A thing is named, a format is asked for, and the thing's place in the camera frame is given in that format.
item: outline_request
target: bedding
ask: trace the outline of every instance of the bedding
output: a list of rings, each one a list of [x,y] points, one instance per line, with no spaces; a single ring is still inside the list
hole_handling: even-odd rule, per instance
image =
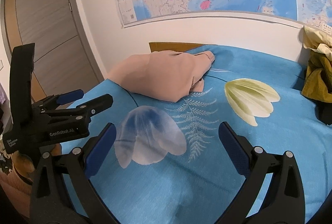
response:
[[[301,95],[303,67],[228,46],[188,52],[206,50],[215,62],[203,76],[203,92],[177,103],[129,93],[110,80],[90,90],[70,107],[106,93],[113,106],[91,118],[89,137],[62,143],[63,154],[112,122],[117,140],[90,180],[115,217],[122,224],[213,224],[244,182],[218,137],[219,124],[227,121],[253,146],[294,153],[307,222],[332,188],[332,131],[316,118],[315,103]],[[268,174],[249,215],[259,210],[270,179]],[[85,215],[68,176],[65,181],[76,210]]]

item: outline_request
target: fern leaf print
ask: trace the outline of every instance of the fern leaf print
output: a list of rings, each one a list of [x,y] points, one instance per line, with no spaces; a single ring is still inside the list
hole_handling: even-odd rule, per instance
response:
[[[215,124],[219,122],[208,120],[209,115],[214,114],[218,109],[206,111],[204,108],[216,103],[216,99],[209,102],[200,101],[200,97],[209,93],[212,88],[204,92],[193,92],[188,96],[183,97],[180,102],[183,102],[180,107],[176,109],[165,109],[169,111],[171,117],[175,120],[180,130],[188,141],[190,154],[188,162],[195,160],[209,144],[209,140],[213,136],[206,134],[207,131],[216,130]]]

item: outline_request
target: door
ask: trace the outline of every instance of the door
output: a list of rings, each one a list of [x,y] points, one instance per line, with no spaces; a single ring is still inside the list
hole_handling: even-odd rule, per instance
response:
[[[77,32],[69,0],[4,0],[9,48],[35,43],[32,98],[76,89],[89,91],[99,82]]]

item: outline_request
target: screw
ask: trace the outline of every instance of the screw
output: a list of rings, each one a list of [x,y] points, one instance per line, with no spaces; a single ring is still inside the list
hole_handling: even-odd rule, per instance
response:
[[[49,157],[49,152],[45,152],[44,154],[43,154],[43,159],[47,159]]]
[[[262,147],[256,146],[256,147],[254,148],[254,150],[255,150],[255,152],[256,152],[257,154],[262,154],[262,153],[263,153],[263,148],[262,148]]]
[[[292,158],[293,157],[293,153],[291,151],[287,151],[286,152],[286,156],[289,157],[289,158]]]
[[[73,154],[80,154],[81,153],[81,148],[79,148],[79,147],[75,147],[73,150],[72,150],[72,153]]]

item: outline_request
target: door frame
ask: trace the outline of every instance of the door frame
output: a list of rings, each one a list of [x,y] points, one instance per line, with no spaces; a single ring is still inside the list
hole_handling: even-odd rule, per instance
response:
[[[12,59],[12,54],[11,54],[11,50],[9,48],[9,43],[8,43],[8,39],[7,39],[7,32],[6,32],[6,26],[5,26],[4,3],[5,3],[5,0],[0,0],[0,25],[1,25],[1,34],[2,34],[3,43],[5,46],[7,58],[8,58],[9,64],[10,64],[11,59]],[[77,29],[78,36],[81,40],[84,52],[87,56],[87,59],[92,67],[94,74],[97,77],[98,82],[101,83],[104,80],[104,77],[100,71],[98,63],[93,55],[92,49],[91,49],[88,39],[86,37],[84,27],[83,27],[83,24],[82,24],[80,15],[79,15],[78,7],[76,4],[76,0],[69,0],[69,4],[70,4],[71,10],[72,10],[71,14],[72,14],[72,17],[74,20],[74,24]]]

